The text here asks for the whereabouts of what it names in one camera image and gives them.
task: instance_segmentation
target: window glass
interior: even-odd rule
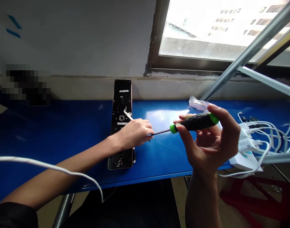
[[[290,46],[270,61],[268,66],[290,67]]]
[[[171,0],[159,54],[234,61],[289,0]],[[255,62],[290,29],[271,39]]]

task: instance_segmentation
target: black sleeve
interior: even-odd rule
[[[0,228],[38,228],[36,211],[18,203],[0,204]]]

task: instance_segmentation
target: red chair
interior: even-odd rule
[[[242,195],[240,191],[244,181],[250,182],[267,200]],[[281,202],[276,201],[258,183],[281,187]],[[281,227],[290,226],[290,183],[288,182],[252,176],[245,179],[235,179],[229,192],[223,190],[220,192],[220,198],[226,204],[236,208],[254,228],[262,228],[262,225],[251,216],[250,212],[280,221]]]

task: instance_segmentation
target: hand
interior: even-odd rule
[[[173,122],[176,124],[185,145],[189,163],[197,171],[197,174],[203,178],[215,176],[217,169],[237,154],[241,129],[240,125],[227,110],[214,104],[210,104],[207,109],[219,118],[223,129],[221,130],[215,125],[207,129],[198,130],[196,131],[195,142],[190,132],[180,124],[180,122],[194,114],[180,116],[181,120]]]
[[[120,150],[125,150],[140,146],[152,139],[153,136],[149,136],[150,134],[154,134],[154,130],[148,120],[134,119],[110,137],[119,145]]]

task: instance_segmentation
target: white wall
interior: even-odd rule
[[[10,63],[56,75],[142,77],[154,10],[155,0],[0,1],[0,73]]]
[[[133,99],[201,97],[217,77],[143,77],[154,10],[155,0],[0,1],[0,85],[3,64],[30,64],[51,70],[51,91],[59,99],[112,99],[115,79],[132,80]],[[233,78],[214,98],[286,97],[253,79]]]

